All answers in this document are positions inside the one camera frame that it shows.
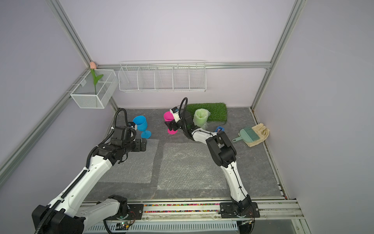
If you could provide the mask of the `pink plastic wine glass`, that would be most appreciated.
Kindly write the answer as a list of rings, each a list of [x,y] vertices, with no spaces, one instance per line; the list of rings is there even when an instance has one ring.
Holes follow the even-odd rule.
[[[172,114],[172,112],[170,111],[167,111],[165,114],[164,114],[164,121],[165,121],[165,124],[168,128],[168,133],[170,135],[174,135],[176,134],[178,131],[177,130],[173,130],[173,128],[170,126],[170,123],[174,120],[174,116]]]

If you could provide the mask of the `blue tape dispenser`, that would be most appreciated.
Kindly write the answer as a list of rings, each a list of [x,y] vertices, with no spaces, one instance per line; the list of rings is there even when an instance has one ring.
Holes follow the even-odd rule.
[[[215,130],[216,133],[224,131],[225,129],[223,127],[218,126]]]

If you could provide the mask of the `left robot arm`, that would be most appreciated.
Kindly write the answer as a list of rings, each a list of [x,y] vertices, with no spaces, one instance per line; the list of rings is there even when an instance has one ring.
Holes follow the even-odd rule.
[[[32,212],[37,234],[82,234],[103,221],[108,233],[110,217],[136,221],[136,213],[122,196],[109,196],[104,202],[79,212],[81,204],[100,178],[115,164],[124,163],[130,152],[146,151],[147,140],[136,137],[135,123],[129,122],[127,111],[119,108],[114,116],[111,132],[88,154],[85,167],[79,175],[48,205],[39,205]]]

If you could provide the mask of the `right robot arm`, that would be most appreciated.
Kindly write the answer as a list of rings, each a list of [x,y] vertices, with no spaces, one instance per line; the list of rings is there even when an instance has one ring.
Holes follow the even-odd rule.
[[[186,110],[188,98],[182,99],[179,107],[169,110],[172,121],[165,121],[169,130],[181,129],[184,135],[196,142],[204,143],[214,163],[219,166],[225,175],[230,189],[231,202],[222,203],[220,214],[223,218],[249,218],[254,223],[259,217],[258,206],[252,201],[246,191],[238,172],[236,155],[237,151],[225,132],[210,132],[195,125],[191,114]]]

